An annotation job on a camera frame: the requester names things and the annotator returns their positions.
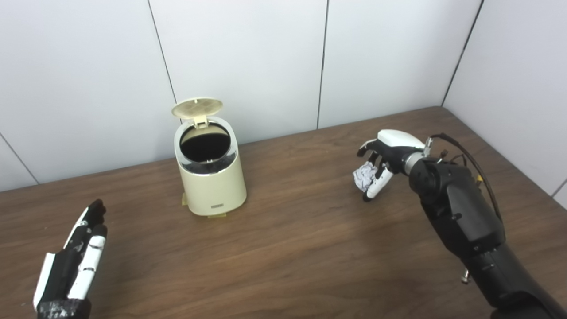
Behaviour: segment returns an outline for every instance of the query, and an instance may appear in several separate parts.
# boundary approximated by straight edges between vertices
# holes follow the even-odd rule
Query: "white wall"
[[[0,44],[0,132],[40,183],[173,156],[147,2],[2,1]]]
[[[35,184],[32,175],[0,135],[0,192]]]
[[[565,30],[567,2],[485,1],[445,101],[550,195],[567,179]]]
[[[479,5],[331,0],[319,127],[441,105]]]
[[[240,143],[316,128],[326,0],[150,3],[178,102],[224,101]]]
[[[0,132],[45,183],[173,157],[176,99],[240,143],[438,105],[478,5],[330,0],[319,110],[326,0],[1,1]]]

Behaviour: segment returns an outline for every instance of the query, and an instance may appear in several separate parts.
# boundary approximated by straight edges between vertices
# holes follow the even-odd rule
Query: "robotic hand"
[[[466,166],[444,161],[445,151],[441,158],[430,157],[433,138],[437,137],[458,147],[481,178],[475,180]],[[379,156],[382,159],[369,187],[360,187],[365,191],[363,199],[368,202],[375,197],[392,175],[407,175],[437,235],[465,265],[465,279],[470,274],[487,302],[497,308],[491,318],[567,318],[565,310],[538,285],[506,244],[490,184],[478,163],[457,141],[441,133],[422,143],[405,132],[382,130],[376,140],[360,147],[357,156],[364,156],[368,150],[373,153],[366,166],[374,165]],[[354,172],[358,186],[360,170]],[[492,208],[476,181],[485,183]]]
[[[372,151],[368,161],[356,170],[353,175],[355,182],[363,192],[365,202],[369,202],[386,186],[392,176],[405,173],[405,163],[409,157],[426,157],[426,146],[413,135],[394,129],[383,129],[378,132],[375,140],[367,141],[358,150],[357,156],[362,157],[367,151]],[[378,166],[375,166],[378,157],[381,157]]]
[[[87,292],[106,242],[106,208],[97,199],[81,214],[63,249],[47,253],[33,296],[38,319],[88,319]]]

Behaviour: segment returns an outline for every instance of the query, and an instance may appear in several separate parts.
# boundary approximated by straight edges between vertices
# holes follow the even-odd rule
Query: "crumpled paper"
[[[365,192],[376,179],[376,172],[378,172],[378,168],[372,163],[366,162],[353,172],[354,183],[361,191]]]

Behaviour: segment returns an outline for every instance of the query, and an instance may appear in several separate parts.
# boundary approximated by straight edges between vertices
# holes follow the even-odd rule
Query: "robotic arm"
[[[432,136],[423,144],[405,132],[382,130],[376,140],[364,143],[357,156],[371,150],[371,159],[380,156],[384,170],[376,174],[363,198],[373,198],[391,175],[407,175],[445,247],[463,262],[487,302],[497,308],[491,318],[567,318],[507,246],[497,206],[493,211],[486,202],[471,171],[443,158],[429,157],[433,137],[451,142],[469,156],[445,134]],[[474,159],[469,159],[482,175]]]

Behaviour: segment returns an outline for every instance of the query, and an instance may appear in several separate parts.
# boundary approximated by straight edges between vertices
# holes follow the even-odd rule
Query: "wood grain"
[[[242,145],[248,200],[224,219],[180,205],[172,159],[0,193],[0,316],[34,317],[44,254],[101,198],[109,237],[91,318],[488,318],[407,177],[362,201],[355,154],[385,128],[422,139],[443,131],[465,145],[493,185],[508,243],[567,305],[565,210],[433,107]],[[453,150],[439,142],[435,152],[444,147]]]

